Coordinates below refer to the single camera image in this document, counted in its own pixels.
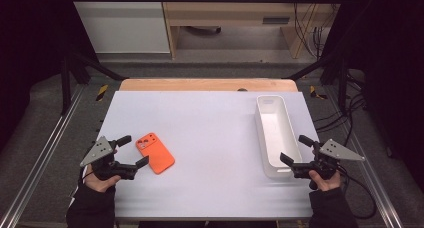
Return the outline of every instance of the person's arm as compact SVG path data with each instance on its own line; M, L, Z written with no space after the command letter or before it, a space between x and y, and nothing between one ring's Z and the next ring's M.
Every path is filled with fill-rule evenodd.
M66 213L69 228L108 228L115 221L115 184L119 176L99 180L87 167L85 182L78 185L74 201Z
M318 190L309 194L312 218L310 228L354 228L358 227L355 217L340 188L340 173L336 172L329 180L323 180L316 171L310 171L311 179Z

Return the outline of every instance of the orange smartphone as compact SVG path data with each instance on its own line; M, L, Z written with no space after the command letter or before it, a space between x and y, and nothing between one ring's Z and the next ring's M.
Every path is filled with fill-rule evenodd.
M175 159L155 133L149 133L135 143L140 153L149 156L149 165L156 174L162 173L175 163Z

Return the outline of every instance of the white wall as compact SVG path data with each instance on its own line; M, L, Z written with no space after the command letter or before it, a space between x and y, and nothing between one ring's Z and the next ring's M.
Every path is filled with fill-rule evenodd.
M160 3L75 2L96 53L169 53Z

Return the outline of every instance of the white plastic bin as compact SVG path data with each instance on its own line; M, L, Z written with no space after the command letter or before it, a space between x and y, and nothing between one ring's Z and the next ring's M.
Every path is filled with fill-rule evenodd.
M262 163L270 178L288 178L293 175L290 167L280 161L283 152L302 162L284 99L281 96L259 96L255 114Z

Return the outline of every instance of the black curtain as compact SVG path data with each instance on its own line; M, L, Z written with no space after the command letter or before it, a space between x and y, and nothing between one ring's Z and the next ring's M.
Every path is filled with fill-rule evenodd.
M29 103L35 83L60 73L65 54L97 56L73 2L0 0L0 151ZM84 69L75 62L73 69Z
M363 5L340 8L323 55L335 47ZM365 73L365 98L376 122L381 125L386 143L395 157L404 160L422 190L423 27L424 0L373 0L355 26L343 55L349 69Z

